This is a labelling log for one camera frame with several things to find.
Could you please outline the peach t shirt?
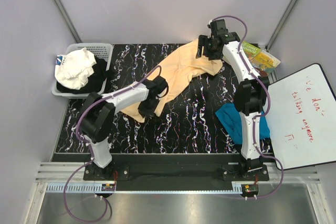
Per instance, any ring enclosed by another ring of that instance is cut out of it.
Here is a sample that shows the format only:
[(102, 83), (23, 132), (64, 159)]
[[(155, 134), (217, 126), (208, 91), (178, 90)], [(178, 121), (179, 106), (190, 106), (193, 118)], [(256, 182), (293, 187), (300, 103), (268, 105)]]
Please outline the peach t shirt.
[(205, 56), (196, 58), (197, 47), (198, 39), (178, 47), (159, 63), (162, 71), (155, 70), (149, 75), (149, 80), (153, 80), (157, 75), (162, 76), (169, 86), (167, 95), (160, 99), (154, 111), (156, 116), (161, 115), (165, 104), (180, 95), (194, 77), (204, 73), (214, 76), (221, 70), (221, 60), (209, 60)]

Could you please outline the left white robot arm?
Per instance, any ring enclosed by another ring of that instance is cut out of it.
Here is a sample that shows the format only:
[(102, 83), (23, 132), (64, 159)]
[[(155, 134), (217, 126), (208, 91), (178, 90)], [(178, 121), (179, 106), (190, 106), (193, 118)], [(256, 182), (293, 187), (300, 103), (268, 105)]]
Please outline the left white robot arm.
[(76, 125), (76, 137), (89, 146), (91, 162), (96, 165), (95, 174), (103, 180), (113, 175), (112, 155), (108, 148), (110, 124), (121, 110), (139, 103), (142, 117), (154, 116), (159, 99), (167, 95), (169, 85), (162, 76), (154, 80), (142, 79), (123, 89), (99, 95), (88, 95), (80, 111)]

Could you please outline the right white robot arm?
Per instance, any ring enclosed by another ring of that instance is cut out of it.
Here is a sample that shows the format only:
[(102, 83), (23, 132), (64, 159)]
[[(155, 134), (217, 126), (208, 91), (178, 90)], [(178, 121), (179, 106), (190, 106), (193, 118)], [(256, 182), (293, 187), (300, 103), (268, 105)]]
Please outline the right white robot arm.
[(234, 95), (234, 106), (239, 112), (242, 124), (242, 148), (240, 153), (239, 176), (250, 180), (263, 168), (260, 150), (260, 118), (267, 113), (263, 112), (268, 93), (269, 80), (261, 77), (250, 63), (242, 48), (244, 38), (240, 39), (236, 32), (230, 32), (225, 18), (240, 21), (247, 35), (247, 25), (238, 17), (223, 15), (209, 21), (210, 35), (200, 35), (196, 58), (202, 56), (208, 60), (223, 59), (234, 70), (238, 88)]

